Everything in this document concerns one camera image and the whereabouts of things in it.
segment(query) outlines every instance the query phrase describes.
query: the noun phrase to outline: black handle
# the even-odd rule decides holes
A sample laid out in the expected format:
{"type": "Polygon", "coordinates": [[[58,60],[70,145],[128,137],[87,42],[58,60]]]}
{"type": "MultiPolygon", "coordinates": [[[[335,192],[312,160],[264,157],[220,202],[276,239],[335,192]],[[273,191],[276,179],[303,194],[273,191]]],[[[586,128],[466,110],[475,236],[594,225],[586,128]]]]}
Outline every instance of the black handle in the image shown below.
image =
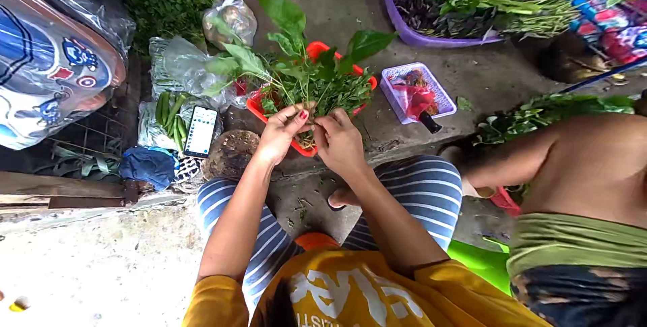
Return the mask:
{"type": "Polygon", "coordinates": [[[423,111],[420,114],[420,122],[427,127],[427,130],[431,133],[436,133],[441,131],[442,126],[439,124],[436,124],[436,121],[433,120],[432,116],[428,114],[426,111],[423,111]]]}

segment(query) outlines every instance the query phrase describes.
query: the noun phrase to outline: blue and white striped pants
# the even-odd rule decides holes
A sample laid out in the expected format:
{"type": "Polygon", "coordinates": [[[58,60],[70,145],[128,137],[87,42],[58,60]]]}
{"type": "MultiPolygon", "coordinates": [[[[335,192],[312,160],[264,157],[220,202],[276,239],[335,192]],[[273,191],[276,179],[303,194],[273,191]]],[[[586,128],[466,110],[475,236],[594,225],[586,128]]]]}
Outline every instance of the blue and white striped pants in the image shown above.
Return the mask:
{"type": "MultiPolygon", "coordinates": [[[[379,165],[375,173],[386,189],[417,218],[427,232],[446,250],[461,208],[461,176],[441,157],[420,155],[379,165]]],[[[197,194],[199,224],[210,234],[236,182],[212,179],[197,194]]],[[[361,216],[342,245],[349,250],[378,250],[366,219],[361,216]]],[[[252,258],[243,279],[243,294],[253,308],[274,274],[291,257],[303,252],[285,232],[266,205],[256,236],[252,258]]]]}

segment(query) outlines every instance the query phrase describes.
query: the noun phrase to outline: red plastic bag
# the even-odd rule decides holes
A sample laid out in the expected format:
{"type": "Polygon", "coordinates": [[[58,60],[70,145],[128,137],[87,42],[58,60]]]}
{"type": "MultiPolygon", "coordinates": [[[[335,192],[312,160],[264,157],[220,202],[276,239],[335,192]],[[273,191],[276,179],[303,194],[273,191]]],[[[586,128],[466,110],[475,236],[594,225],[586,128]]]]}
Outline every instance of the red plastic bag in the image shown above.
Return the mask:
{"type": "Polygon", "coordinates": [[[412,120],[419,121],[423,111],[429,112],[430,115],[438,113],[436,93],[425,82],[419,69],[412,70],[404,78],[392,80],[392,87],[402,92],[400,98],[403,101],[406,116],[412,120]]]}

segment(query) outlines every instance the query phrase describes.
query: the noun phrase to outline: phone screen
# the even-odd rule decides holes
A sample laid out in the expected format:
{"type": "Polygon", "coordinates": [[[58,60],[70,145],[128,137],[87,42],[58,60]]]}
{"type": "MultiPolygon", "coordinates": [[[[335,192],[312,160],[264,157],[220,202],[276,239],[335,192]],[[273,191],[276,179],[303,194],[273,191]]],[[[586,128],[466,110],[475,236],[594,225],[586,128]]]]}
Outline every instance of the phone screen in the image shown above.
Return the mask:
{"type": "Polygon", "coordinates": [[[191,125],[188,128],[184,153],[192,157],[206,158],[211,148],[211,140],[214,136],[215,121],[218,112],[195,106],[191,125]]]}

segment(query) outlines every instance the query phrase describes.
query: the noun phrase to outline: yellow t-shirt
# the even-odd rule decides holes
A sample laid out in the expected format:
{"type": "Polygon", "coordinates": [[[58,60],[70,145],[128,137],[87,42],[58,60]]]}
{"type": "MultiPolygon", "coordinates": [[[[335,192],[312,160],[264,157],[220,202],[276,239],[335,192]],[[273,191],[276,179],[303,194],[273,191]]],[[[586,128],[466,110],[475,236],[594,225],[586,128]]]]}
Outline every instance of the yellow t-shirt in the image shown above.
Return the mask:
{"type": "MultiPolygon", "coordinates": [[[[420,269],[411,280],[393,272],[379,252],[326,249],[293,257],[280,268],[251,326],[282,278],[290,281],[300,327],[550,326],[455,260],[420,269]]],[[[217,275],[195,285],[182,325],[247,323],[241,285],[217,275]]]]}

